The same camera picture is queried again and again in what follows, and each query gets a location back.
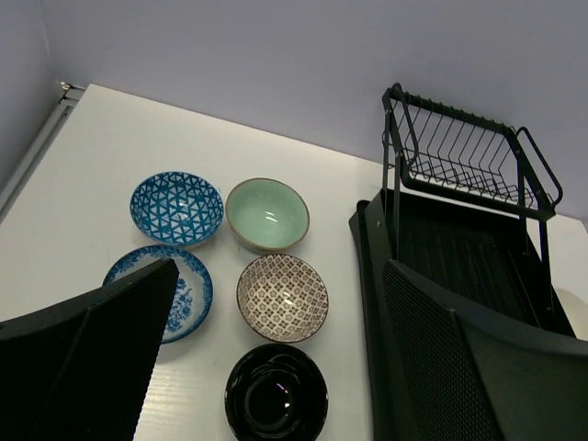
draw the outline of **celadon green bowl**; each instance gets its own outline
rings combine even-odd
[[[245,243],[263,251],[283,251],[306,236],[309,209],[291,187],[257,177],[235,187],[226,203],[227,220]]]

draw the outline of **wall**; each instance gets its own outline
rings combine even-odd
[[[368,159],[395,81],[526,124],[566,189],[560,211],[588,218],[583,0],[41,2],[60,78]]]
[[[38,0],[0,1],[0,190],[59,99]]]

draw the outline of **brown patterned bowl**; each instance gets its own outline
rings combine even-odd
[[[237,284],[241,315],[258,334],[279,343],[314,335],[329,310],[327,289],[303,260],[269,254],[254,260]]]

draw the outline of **dish rack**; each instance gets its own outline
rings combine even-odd
[[[393,299],[382,274],[391,259],[511,319],[574,336],[549,270],[547,220],[563,190],[529,130],[411,95],[400,84],[382,101],[382,189],[359,201],[349,221],[377,440],[390,439],[394,418],[408,418],[396,413],[402,406],[392,409],[403,392],[390,380],[399,360],[390,326]],[[527,219],[538,221],[540,253]]]
[[[402,182],[406,188],[430,195],[518,215],[522,240],[527,247],[526,219],[538,220],[541,262],[550,286],[547,220],[555,215],[555,207],[563,199],[563,189],[529,130],[526,127],[515,130],[411,95],[399,83],[386,91],[382,102],[385,109],[382,190],[388,189],[388,170],[395,169],[392,257],[399,254]],[[555,198],[543,187],[523,149],[524,141],[548,176]],[[388,194],[383,192],[385,213],[389,207]]]

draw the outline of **white tabletop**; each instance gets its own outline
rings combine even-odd
[[[304,197],[311,229],[291,253],[320,273],[330,296],[323,328],[296,345],[329,390],[320,439],[370,439],[359,272],[347,221],[359,199],[379,190],[379,164],[90,86],[0,224],[0,321],[100,286],[119,257],[153,243],[133,225],[129,200],[146,176],[167,170],[201,175],[224,197],[254,176],[281,180]],[[588,234],[562,216],[548,225],[554,286],[577,334],[588,338]],[[536,239],[537,226],[529,228]],[[162,346],[137,440],[233,439],[226,380],[241,356],[267,343],[235,301],[238,277],[256,255],[226,221],[190,251],[212,276],[212,309],[189,337]]]

